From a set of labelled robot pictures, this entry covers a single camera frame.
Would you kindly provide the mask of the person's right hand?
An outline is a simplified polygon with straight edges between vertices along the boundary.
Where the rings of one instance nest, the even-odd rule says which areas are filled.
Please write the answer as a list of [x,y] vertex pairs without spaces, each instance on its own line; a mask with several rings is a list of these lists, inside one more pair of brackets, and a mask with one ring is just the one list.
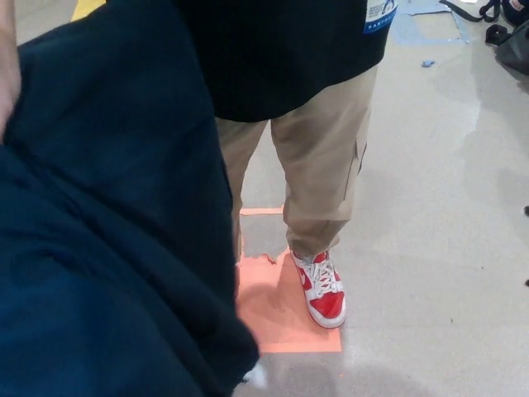
[[21,92],[21,70],[17,51],[15,3],[1,1],[0,14],[0,127],[1,141]]

